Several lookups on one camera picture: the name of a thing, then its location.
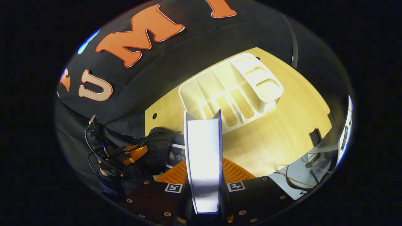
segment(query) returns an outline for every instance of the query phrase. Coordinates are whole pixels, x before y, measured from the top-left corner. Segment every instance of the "hand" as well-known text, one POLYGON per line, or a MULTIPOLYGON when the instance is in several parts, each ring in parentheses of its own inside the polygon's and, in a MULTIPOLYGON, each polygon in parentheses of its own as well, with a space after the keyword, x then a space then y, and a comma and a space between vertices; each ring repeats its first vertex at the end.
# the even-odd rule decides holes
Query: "hand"
POLYGON ((105 177, 109 177, 109 175, 107 173, 105 173, 100 167, 99 167, 99 171, 105 176, 105 177))

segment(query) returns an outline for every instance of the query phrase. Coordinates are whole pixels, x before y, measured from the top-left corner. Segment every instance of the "wooden table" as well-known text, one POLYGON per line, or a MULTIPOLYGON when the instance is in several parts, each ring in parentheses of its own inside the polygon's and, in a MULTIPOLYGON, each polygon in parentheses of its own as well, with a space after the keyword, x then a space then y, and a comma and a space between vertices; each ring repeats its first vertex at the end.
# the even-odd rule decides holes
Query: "wooden table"
MULTIPOLYGON (((330 109, 318 91, 285 62, 258 47, 244 52, 259 57, 284 88, 272 110, 223 135, 224 157, 260 177, 291 164, 311 150, 313 143, 309 134, 318 128, 324 137, 332 127, 328 118, 330 109)), ((145 111, 145 134, 154 127, 183 132, 180 85, 145 111)))

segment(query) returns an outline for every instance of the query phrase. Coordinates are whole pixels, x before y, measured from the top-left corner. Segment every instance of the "white organizer tray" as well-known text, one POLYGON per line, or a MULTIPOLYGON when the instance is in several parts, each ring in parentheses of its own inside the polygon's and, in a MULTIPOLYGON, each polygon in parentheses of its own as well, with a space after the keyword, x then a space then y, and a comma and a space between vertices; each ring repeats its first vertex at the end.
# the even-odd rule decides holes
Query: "white organizer tray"
POLYGON ((254 55, 242 53, 186 81, 178 92, 196 119, 211 119, 221 109, 225 134, 275 107, 283 86, 254 55))

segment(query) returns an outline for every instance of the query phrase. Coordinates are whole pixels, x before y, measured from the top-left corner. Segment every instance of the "blue light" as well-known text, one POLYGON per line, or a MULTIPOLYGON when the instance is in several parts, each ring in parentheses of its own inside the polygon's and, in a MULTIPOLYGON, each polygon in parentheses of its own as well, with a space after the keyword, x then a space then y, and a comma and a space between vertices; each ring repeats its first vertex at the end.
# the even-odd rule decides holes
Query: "blue light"
POLYGON ((84 49, 86 48, 86 46, 88 45, 88 43, 92 40, 92 39, 94 39, 95 38, 95 36, 99 33, 99 31, 100 31, 100 29, 97 31, 97 32, 95 32, 93 35, 91 35, 91 37, 89 37, 88 38, 88 40, 86 40, 81 46, 80 46, 80 48, 78 49, 78 54, 81 54, 83 51, 84 51, 84 49))

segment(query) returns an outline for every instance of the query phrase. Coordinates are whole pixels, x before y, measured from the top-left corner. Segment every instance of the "orange letter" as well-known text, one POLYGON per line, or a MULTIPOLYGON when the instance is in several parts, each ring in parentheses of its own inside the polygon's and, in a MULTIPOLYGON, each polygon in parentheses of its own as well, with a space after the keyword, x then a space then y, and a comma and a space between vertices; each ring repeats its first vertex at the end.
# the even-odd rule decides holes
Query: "orange letter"
POLYGON ((154 41, 161 42, 181 32, 184 25, 175 24, 159 11, 160 5, 150 6, 133 16, 132 31, 108 34, 96 47, 117 56, 124 61, 124 66, 131 67, 141 58, 141 52, 131 52, 125 47, 150 49, 151 42, 147 31, 154 35, 154 41))
POLYGON ((60 78, 60 83, 64 85, 67 89, 67 92, 70 91, 70 77, 67 78, 68 70, 67 68, 64 70, 62 77, 60 78))
POLYGON ((109 97, 112 95, 112 86, 107 81, 91 75, 88 70, 85 70, 82 74, 81 81, 83 83, 90 82, 92 84, 100 86, 103 88, 103 92, 92 92, 85 89, 84 85, 80 85, 80 88, 78 89, 78 96, 80 97, 87 97, 94 101, 105 101, 109 99, 109 97))
POLYGON ((236 16, 237 12, 232 10, 225 0, 206 0, 212 8, 211 16, 213 18, 225 18, 236 16))

